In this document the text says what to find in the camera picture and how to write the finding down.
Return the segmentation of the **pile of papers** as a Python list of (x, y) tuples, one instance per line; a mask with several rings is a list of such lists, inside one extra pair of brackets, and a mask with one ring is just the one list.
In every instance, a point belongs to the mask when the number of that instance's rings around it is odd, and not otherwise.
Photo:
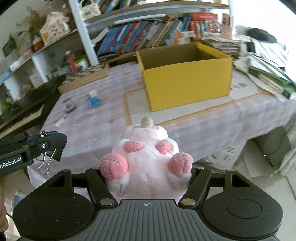
[(231, 39), (225, 39), (219, 33), (210, 32), (203, 33), (201, 40), (205, 44), (233, 57), (234, 67), (247, 74), (258, 87), (271, 93), (281, 101), (288, 99), (248, 73), (248, 69), (252, 68), (295, 86), (295, 80), (283, 69), (287, 64), (284, 46), (278, 43), (259, 41), (246, 35), (235, 35)]

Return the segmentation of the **wooden chess board box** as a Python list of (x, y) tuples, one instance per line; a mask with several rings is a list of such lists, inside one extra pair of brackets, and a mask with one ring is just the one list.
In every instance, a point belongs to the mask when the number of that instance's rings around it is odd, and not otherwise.
[(96, 80), (106, 78), (109, 76), (109, 69), (110, 67), (108, 63), (102, 63), (77, 72), (71, 76), (67, 76), (58, 87), (58, 90), (60, 94), (64, 94)]

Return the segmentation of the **green thick book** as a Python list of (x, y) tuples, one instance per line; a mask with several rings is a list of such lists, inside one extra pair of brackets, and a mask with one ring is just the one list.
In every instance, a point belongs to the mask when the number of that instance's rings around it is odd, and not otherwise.
[(286, 98), (295, 99), (295, 86), (291, 83), (282, 82), (268, 74), (262, 73), (252, 68), (248, 69), (248, 73), (260, 79)]

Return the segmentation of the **pink checkered tablecloth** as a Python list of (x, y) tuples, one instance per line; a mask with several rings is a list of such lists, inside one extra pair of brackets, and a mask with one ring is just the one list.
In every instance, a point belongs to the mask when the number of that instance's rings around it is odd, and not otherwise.
[[(90, 108), (86, 94), (96, 90), (102, 104)], [(76, 109), (64, 111), (67, 102)], [(281, 101), (257, 87), (240, 71), (232, 72), (229, 96), (151, 112), (147, 104), (142, 74), (134, 62), (111, 68), (109, 76), (63, 94), (49, 114), (43, 130), (67, 136), (62, 159), (52, 161), (50, 173), (42, 175), (39, 161), (29, 166), (29, 177), (38, 187), (63, 169), (82, 173), (97, 166), (120, 139), (128, 125), (140, 123), (145, 116), (163, 126), (181, 152), (194, 160), (220, 149), (237, 145), (285, 125), (295, 112), (295, 101)], [(61, 116), (67, 118), (58, 128)]]

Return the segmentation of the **white green lidded tub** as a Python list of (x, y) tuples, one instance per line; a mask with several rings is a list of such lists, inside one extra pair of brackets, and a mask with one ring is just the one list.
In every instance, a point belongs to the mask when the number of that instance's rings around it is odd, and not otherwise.
[(86, 70), (87, 68), (90, 67), (88, 59), (86, 57), (81, 57), (75, 60), (74, 63), (78, 72), (82, 70)]

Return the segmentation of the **white power adapter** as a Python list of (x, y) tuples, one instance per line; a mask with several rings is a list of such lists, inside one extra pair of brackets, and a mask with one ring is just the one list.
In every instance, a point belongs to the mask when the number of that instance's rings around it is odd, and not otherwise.
[(85, 97), (88, 98), (88, 99), (97, 97), (96, 90), (92, 90), (92, 91), (88, 92)]

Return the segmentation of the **black binder clip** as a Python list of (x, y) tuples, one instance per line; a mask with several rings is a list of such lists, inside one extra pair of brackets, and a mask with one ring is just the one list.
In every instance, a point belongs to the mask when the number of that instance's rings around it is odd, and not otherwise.
[(55, 152), (56, 149), (53, 151), (49, 151), (50, 156), (47, 155), (47, 152), (43, 154), (42, 164), (38, 167), (38, 170), (42, 175), (48, 175), (50, 173), (49, 165), (53, 159)]

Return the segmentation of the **black electronic keyboard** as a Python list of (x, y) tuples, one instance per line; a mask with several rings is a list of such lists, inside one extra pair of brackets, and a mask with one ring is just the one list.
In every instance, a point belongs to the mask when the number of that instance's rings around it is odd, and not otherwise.
[(66, 79), (58, 76), (30, 91), (1, 114), (1, 138), (10, 138), (42, 124), (60, 97), (59, 85)]

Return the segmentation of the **grey toy car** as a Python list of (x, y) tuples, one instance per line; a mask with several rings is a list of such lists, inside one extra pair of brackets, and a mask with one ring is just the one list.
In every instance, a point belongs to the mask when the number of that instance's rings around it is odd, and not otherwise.
[(74, 102), (70, 101), (70, 102), (67, 102), (64, 106), (64, 111), (66, 113), (71, 113), (73, 112), (74, 110), (76, 109), (76, 105)]

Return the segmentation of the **row of leaning books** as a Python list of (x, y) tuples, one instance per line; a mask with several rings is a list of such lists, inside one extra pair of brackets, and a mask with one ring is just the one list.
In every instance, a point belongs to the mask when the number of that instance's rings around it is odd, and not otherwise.
[(170, 17), (168, 20), (141, 20), (106, 27), (95, 43), (96, 55), (121, 55), (144, 48), (177, 45), (178, 38), (185, 38), (185, 43), (188, 43), (191, 39), (188, 33), (191, 19), (190, 16)]

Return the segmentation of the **white bookshelf unit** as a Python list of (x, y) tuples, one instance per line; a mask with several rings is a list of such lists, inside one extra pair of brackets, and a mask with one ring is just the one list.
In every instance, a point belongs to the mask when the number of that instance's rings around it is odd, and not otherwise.
[(21, 72), (25, 70), (25, 65), (32, 62), (34, 73), (38, 73), (43, 82), (49, 81), (50, 69), (53, 66), (53, 61), (49, 57), (49, 49), (55, 47), (56, 54), (65, 54), (66, 48), (61, 47), (59, 42), (67, 39), (70, 35), (78, 33), (80, 42), (86, 52), (88, 61), (91, 66), (99, 63), (98, 57), (95, 53), (95, 44), (90, 39), (89, 30), (102, 30), (107, 26), (123, 23), (128, 20), (143, 20), (144, 18), (152, 18), (156, 16), (169, 16), (173, 14), (189, 14), (197, 12), (210, 12), (212, 9), (228, 9), (229, 13), (233, 13), (233, 1), (227, 4), (207, 2), (207, 1), (161, 1), (159, 3), (146, 3), (131, 6), (129, 8), (111, 11), (100, 16), (95, 16), (89, 20), (83, 20), (82, 14), (79, 12), (77, 1), (70, 1), (70, 8), (72, 10), (77, 29), (60, 39), (46, 45), (43, 49), (33, 54), (24, 60), (10, 75), (5, 78), (1, 85), (4, 85), (10, 92), (13, 100), (21, 98), (20, 91), (22, 85), (26, 81), (30, 81), (28, 75), (23, 75)]

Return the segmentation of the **pink paper house ornament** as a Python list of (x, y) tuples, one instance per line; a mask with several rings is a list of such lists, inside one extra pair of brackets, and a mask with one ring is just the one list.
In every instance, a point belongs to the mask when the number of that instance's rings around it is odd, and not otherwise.
[(71, 32), (68, 21), (69, 18), (59, 11), (47, 15), (46, 22), (40, 30), (45, 46)]

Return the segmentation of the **yellow cardboard box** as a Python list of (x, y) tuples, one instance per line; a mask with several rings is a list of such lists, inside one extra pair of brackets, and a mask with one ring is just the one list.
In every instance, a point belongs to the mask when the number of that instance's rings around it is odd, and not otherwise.
[(227, 96), (233, 60), (201, 43), (136, 52), (151, 111)]

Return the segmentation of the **pink plush toy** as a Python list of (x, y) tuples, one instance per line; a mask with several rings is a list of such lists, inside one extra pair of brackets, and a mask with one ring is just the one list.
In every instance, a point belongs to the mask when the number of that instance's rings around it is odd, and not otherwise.
[(188, 190), (193, 158), (179, 151), (167, 131), (144, 117), (128, 126), (99, 168), (117, 201), (122, 199), (173, 199)]

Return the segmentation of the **blue plastic block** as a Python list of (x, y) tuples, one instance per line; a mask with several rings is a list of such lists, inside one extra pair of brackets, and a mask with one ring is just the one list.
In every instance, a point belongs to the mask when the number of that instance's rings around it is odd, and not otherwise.
[(96, 108), (102, 104), (102, 100), (97, 97), (92, 97), (88, 100), (87, 104), (90, 108)]

